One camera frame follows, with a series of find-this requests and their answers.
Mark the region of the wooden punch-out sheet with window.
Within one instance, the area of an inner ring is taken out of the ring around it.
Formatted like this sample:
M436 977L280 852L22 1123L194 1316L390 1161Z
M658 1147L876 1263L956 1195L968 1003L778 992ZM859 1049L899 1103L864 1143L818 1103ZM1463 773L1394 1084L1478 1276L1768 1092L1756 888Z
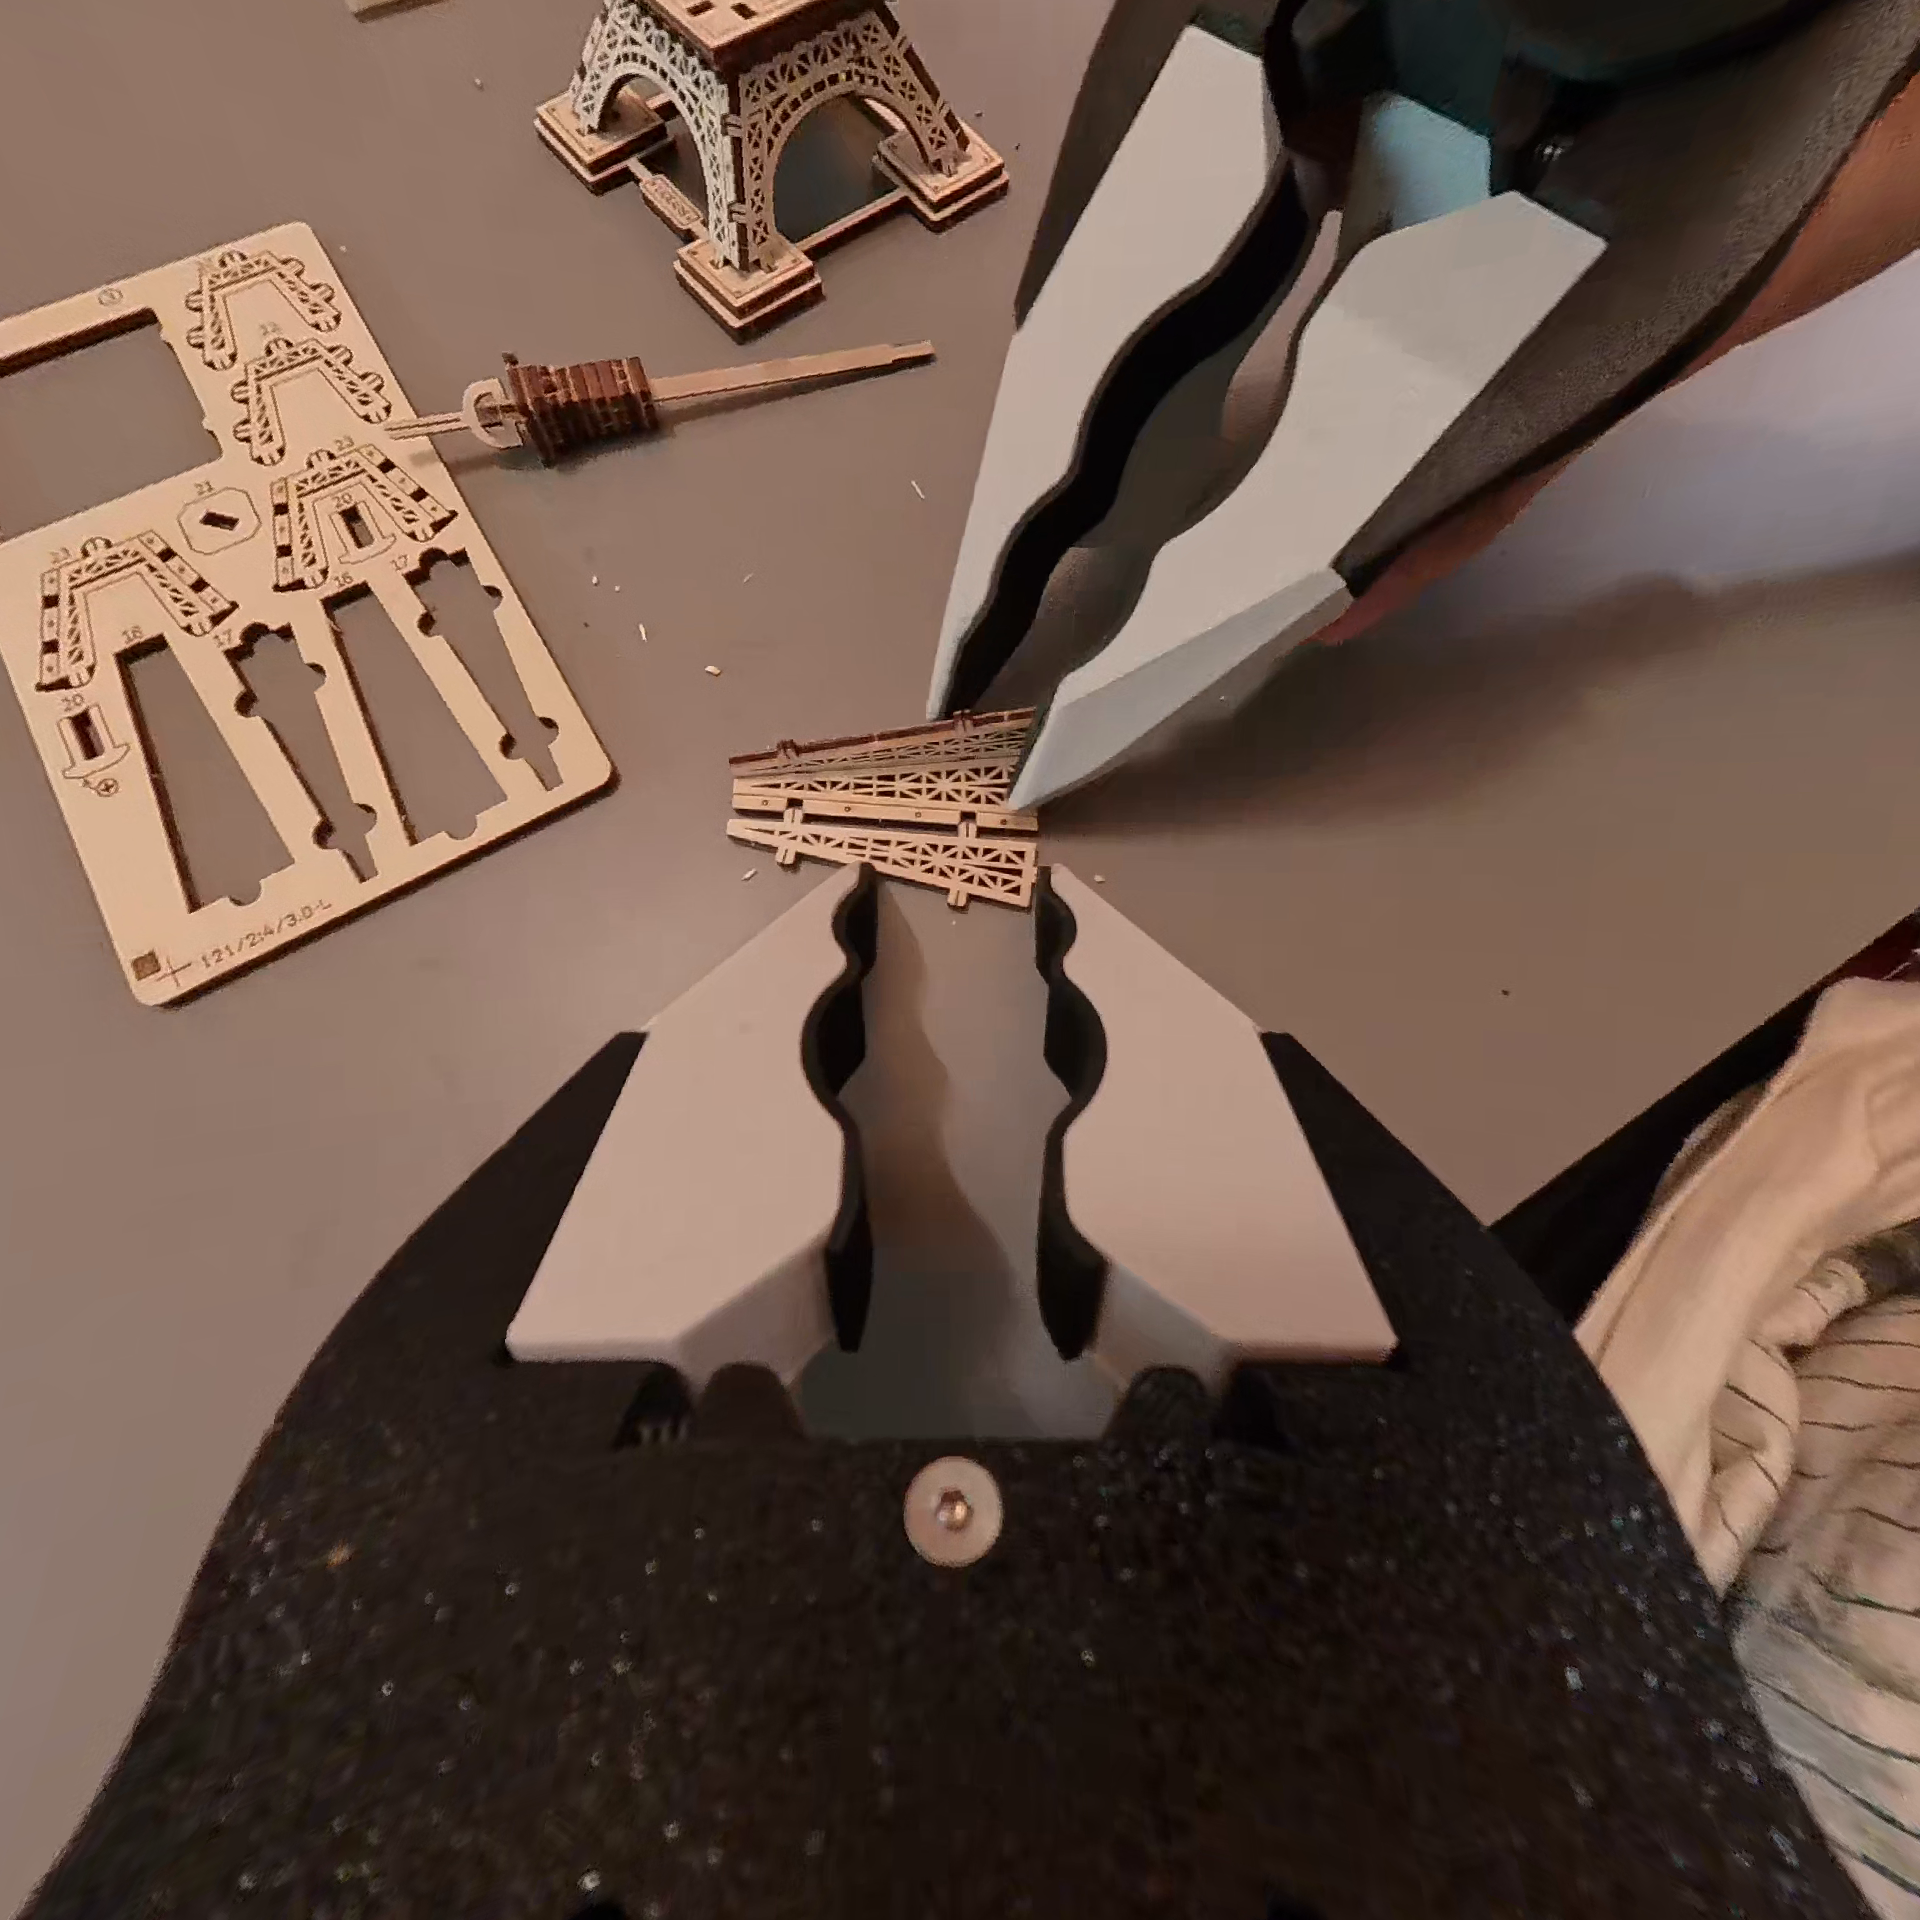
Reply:
M116 969L203 994L610 788L613 767L302 220L3 321L3 371L153 325L218 451L3 538L3 669ZM336 611L373 601L496 782L422 831ZM134 662L168 657L282 864L200 899Z

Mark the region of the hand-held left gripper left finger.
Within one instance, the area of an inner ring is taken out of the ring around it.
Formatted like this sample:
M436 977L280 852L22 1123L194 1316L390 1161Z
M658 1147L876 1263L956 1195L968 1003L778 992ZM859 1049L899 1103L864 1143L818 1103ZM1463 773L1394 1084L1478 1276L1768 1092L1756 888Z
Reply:
M876 1245L842 1088L876 949L877 878L838 869L647 1022L510 1322L516 1360L658 1360L698 1392L859 1348Z

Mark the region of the wooden tower spire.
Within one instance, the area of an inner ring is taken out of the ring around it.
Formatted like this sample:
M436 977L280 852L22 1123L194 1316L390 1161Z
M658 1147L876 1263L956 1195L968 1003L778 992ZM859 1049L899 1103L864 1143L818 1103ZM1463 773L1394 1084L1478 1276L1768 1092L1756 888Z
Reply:
M933 342L877 342L653 377L637 355L563 364L501 355L500 371L471 383L453 411L394 419L389 434L466 434L493 451L528 451L542 465L557 465L598 444L653 438L683 411L785 399L933 359Z

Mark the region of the wooden tower base model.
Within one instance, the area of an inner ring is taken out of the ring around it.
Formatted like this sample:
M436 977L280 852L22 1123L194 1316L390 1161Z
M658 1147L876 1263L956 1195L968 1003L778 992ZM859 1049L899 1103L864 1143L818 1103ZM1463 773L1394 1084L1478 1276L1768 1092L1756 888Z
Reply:
M811 109L884 129L876 203L785 237L778 167ZM683 247L683 287L746 340L818 300L808 252L899 205L946 228L1006 192L1002 157L946 103L889 4L599 4L539 138L586 188L634 180Z

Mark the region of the person's white shirt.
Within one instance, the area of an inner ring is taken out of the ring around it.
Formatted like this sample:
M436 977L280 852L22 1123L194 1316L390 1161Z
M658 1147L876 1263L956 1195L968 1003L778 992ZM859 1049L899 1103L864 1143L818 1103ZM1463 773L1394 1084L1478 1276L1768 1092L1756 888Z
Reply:
M1683 1139L1577 1340L1840 1867L1916 1915L1913 980L1834 981Z

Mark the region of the wooden lattice tower panel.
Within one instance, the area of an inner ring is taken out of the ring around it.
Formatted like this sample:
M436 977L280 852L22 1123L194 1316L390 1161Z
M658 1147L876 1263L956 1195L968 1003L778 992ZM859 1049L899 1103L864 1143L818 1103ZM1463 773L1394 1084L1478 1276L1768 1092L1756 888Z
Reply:
M1036 724L1036 709L1002 709L902 731L779 741L727 760L731 802L785 823L1038 830L1038 817L1008 799Z
M891 823L727 819L723 830L734 842L769 850L779 864L802 858L868 864L877 878L941 891L954 908L993 902L1025 909L1038 888L1038 842L1031 835L980 831L968 823L907 830Z

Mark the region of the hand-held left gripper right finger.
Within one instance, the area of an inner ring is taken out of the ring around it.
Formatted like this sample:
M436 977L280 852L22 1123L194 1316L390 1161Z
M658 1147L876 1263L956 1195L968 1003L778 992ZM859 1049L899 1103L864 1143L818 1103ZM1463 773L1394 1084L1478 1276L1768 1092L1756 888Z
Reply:
M1248 1360L1387 1360L1397 1333L1235 1003L1092 884L1036 891L1043 1066L1038 1310L1117 1392L1155 1368L1225 1387Z

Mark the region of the person's right hand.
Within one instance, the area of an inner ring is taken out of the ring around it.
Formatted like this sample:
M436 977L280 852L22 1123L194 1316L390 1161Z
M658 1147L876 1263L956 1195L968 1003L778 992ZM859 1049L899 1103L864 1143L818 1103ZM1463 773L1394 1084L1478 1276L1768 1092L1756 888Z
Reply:
M1677 385L1727 353L1823 310L1851 287L1885 273L1910 252L1916 252L1916 78L1905 78L1900 95L1889 96L1856 138L1750 303L1669 383ZM1320 625L1311 638L1340 644L1382 622L1387 614L1409 606L1426 586L1445 581L1491 545L1500 530L1512 525L1527 502L1594 444L1597 439L1574 444L1574 451L1559 453L1553 462L1517 472L1450 519L1429 525L1421 542L1407 545L1384 575L1374 576L1349 611Z

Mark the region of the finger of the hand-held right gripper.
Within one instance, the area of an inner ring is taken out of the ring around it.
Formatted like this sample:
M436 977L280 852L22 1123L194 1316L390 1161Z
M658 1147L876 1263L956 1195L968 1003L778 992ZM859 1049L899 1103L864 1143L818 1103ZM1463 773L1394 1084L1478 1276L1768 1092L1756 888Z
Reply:
M1288 18L1109 18L1019 287L926 713L973 709L1170 390L1269 317L1340 198L1340 96Z
M1013 802L1100 778L1349 611L1358 561L1340 550L1602 252L1521 192L1355 252L1298 325L1268 448L1158 549L1117 635L1059 682Z

